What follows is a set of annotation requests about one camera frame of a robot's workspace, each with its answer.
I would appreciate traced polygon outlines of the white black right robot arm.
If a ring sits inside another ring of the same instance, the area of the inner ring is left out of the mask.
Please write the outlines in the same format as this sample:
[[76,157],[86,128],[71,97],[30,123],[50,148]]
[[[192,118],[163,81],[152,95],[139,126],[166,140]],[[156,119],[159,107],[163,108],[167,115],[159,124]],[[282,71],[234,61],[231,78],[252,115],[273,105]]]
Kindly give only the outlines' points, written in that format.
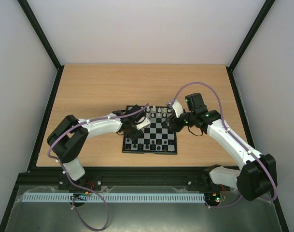
[[177,100],[167,103],[173,113],[162,126],[172,132],[180,132],[184,127],[199,128],[203,134],[217,141],[239,167],[238,170],[221,165],[208,167],[204,171],[203,185],[208,189],[218,185],[237,189],[248,201],[274,192],[277,186],[275,159],[270,154],[262,155],[247,144],[226,124],[218,111],[209,111],[200,93],[190,94],[185,100],[188,111]]

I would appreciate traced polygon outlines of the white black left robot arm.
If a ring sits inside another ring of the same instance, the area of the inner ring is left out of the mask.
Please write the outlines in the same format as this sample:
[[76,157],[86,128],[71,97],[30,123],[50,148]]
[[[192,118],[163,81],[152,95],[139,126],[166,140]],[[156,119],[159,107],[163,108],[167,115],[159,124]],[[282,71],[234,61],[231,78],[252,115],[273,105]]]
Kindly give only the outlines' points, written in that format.
[[64,172],[77,181],[85,175],[78,155],[86,140],[107,133],[123,133],[132,140],[138,139],[142,135],[141,129],[151,124],[145,113],[148,106],[134,105],[129,110],[117,110],[91,119],[68,115],[48,136],[47,156],[59,162]]

